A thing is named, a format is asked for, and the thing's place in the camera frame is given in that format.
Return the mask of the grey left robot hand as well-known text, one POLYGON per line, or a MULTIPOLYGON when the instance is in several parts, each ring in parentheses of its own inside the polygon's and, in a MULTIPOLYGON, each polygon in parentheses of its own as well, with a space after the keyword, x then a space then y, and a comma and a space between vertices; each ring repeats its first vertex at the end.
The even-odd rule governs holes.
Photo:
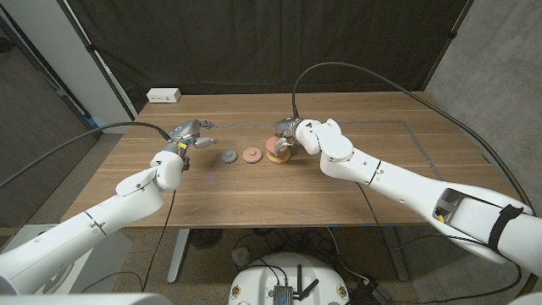
POLYGON ((208 130, 214 127, 214 124, 205 119, 192 119, 175 127, 170 133, 170 139, 164 147, 164 151, 176 153, 183 157, 189 147, 205 148, 216 144, 216 138, 201 136, 200 130, 208 130))

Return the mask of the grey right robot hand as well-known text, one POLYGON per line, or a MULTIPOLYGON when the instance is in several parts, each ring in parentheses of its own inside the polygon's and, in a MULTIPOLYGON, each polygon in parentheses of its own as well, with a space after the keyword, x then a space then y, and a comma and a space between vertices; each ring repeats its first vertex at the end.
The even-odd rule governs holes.
POLYGON ((296 129, 300 123, 301 119, 290 117, 273 124, 274 134, 279 138, 274 144, 275 156, 296 143, 296 129))

